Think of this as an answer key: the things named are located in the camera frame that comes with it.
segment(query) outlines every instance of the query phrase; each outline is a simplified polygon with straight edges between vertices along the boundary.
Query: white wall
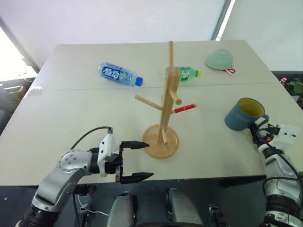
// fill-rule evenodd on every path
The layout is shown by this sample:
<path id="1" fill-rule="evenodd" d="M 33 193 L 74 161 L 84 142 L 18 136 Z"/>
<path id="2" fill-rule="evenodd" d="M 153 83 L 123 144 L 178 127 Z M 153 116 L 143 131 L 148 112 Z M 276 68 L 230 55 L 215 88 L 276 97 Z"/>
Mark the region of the white wall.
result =
<path id="1" fill-rule="evenodd" d="M 270 70 L 302 71 L 303 1 L 236 0 L 221 40 L 235 39 L 246 40 Z"/>
<path id="2" fill-rule="evenodd" d="M 224 0 L 0 0 L 38 67 L 57 44 L 209 40 Z"/>

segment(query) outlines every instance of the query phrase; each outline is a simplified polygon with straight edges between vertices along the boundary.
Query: green bottle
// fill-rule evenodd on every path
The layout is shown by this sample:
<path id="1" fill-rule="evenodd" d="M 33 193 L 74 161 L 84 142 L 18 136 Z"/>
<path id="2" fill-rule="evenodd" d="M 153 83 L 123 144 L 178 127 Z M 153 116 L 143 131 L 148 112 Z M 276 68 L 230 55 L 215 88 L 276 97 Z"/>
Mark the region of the green bottle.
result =
<path id="1" fill-rule="evenodd" d="M 194 77 L 200 77 L 201 71 L 200 70 L 194 70 L 191 67 L 179 67 L 180 69 L 180 81 L 187 81 L 191 80 Z"/>

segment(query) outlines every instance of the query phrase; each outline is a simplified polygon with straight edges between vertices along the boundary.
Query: black cable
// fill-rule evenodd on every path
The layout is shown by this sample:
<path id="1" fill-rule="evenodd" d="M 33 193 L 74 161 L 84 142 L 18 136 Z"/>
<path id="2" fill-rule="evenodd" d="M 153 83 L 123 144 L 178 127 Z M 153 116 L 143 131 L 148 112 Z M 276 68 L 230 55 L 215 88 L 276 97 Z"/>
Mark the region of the black cable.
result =
<path id="1" fill-rule="evenodd" d="M 78 223 L 78 227 L 80 227 L 79 216 L 78 216 L 78 212 L 77 212 L 75 192 L 72 193 L 72 203 L 74 204 L 74 210 L 75 210 L 75 215 L 76 215 L 76 220 L 77 220 L 77 223 Z"/>
<path id="2" fill-rule="evenodd" d="M 107 129 L 107 133 L 113 132 L 113 128 L 111 128 L 109 126 L 101 126 L 101 127 L 94 128 L 94 129 L 88 131 L 87 133 L 85 133 L 83 136 L 81 136 L 80 139 L 78 139 L 77 142 L 75 142 L 75 144 L 71 147 L 71 150 L 74 149 L 84 137 L 86 137 L 88 134 L 90 134 L 91 132 L 96 131 L 98 129 Z M 78 223 L 78 226 L 80 227 L 79 216 L 78 216 L 77 206 L 76 206 L 75 192 L 72 193 L 72 202 L 74 204 L 74 210 L 75 210 L 77 223 Z"/>
<path id="3" fill-rule="evenodd" d="M 108 126 L 102 126 L 102 127 L 94 128 L 94 129 L 88 131 L 87 133 L 85 133 L 83 136 L 81 136 L 81 138 L 78 139 L 78 141 L 75 142 L 75 144 L 71 147 L 71 150 L 74 149 L 75 146 L 77 146 L 77 144 L 78 144 L 84 137 L 86 137 L 88 134 L 90 134 L 91 132 L 96 131 L 96 130 L 98 130 L 98 129 L 107 129 L 107 132 L 108 132 L 108 133 L 110 133 L 110 132 L 112 131 L 112 128 L 111 128 L 111 127 L 108 127 Z"/>
<path id="4" fill-rule="evenodd" d="M 294 168 L 294 166 L 282 155 L 280 154 L 279 152 L 276 151 L 276 148 L 271 146 L 265 139 L 262 138 L 262 136 L 260 135 L 260 131 L 267 131 L 267 129 L 258 129 L 256 134 L 258 136 L 258 138 L 264 142 L 272 151 L 274 151 L 275 154 L 279 155 L 280 158 L 282 158 L 286 164 L 291 168 L 291 170 L 294 172 L 294 174 L 296 175 L 297 178 L 290 178 L 290 177 L 282 177 L 282 176 L 277 176 L 277 177 L 270 177 L 266 180 L 264 180 L 263 184 L 262 184 L 262 190 L 263 190 L 263 193 L 264 195 L 266 196 L 265 194 L 265 184 L 270 181 L 270 180 L 274 180 L 274 179 L 281 179 L 281 180 L 290 180 L 290 181 L 298 181 L 300 183 L 300 186 L 301 186 L 301 189 L 302 189 L 302 192 L 303 192 L 303 176 L 301 176 L 298 171 Z M 301 210 L 303 206 L 303 199 L 301 200 L 301 204 L 299 206 L 299 210 Z"/>

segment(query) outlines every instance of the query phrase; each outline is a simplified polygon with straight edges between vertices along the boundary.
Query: robot leg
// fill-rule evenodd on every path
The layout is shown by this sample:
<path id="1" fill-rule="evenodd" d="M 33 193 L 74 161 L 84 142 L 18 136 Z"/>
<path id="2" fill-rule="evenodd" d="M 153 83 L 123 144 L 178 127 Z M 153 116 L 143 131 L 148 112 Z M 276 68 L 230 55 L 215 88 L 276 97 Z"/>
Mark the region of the robot leg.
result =
<path id="1" fill-rule="evenodd" d="M 172 215 L 172 221 L 203 225 L 190 198 L 177 188 L 171 188 L 166 192 L 165 203 L 168 213 Z"/>
<path id="2" fill-rule="evenodd" d="M 120 194 L 110 211 L 107 227 L 130 227 L 136 219 L 136 197 L 129 192 Z"/>

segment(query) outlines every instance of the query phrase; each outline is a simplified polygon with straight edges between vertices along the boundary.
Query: wooden mug tree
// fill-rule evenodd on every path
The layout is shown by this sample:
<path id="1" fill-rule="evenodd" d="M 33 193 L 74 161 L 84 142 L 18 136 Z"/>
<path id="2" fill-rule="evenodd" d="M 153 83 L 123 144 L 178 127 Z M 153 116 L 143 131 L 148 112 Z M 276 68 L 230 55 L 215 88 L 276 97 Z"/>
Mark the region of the wooden mug tree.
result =
<path id="1" fill-rule="evenodd" d="M 150 146 L 144 148 L 145 152 L 153 158 L 165 159 L 173 156 L 179 147 L 177 133 L 168 126 L 170 115 L 183 110 L 196 107 L 195 104 L 172 110 L 173 104 L 180 105 L 181 99 L 177 95 L 177 88 L 180 80 L 180 69 L 174 67 L 173 42 L 169 42 L 169 67 L 166 69 L 166 83 L 162 106 L 159 106 L 145 98 L 135 95 L 135 98 L 161 110 L 160 124 L 149 127 L 142 136 L 142 141 Z"/>

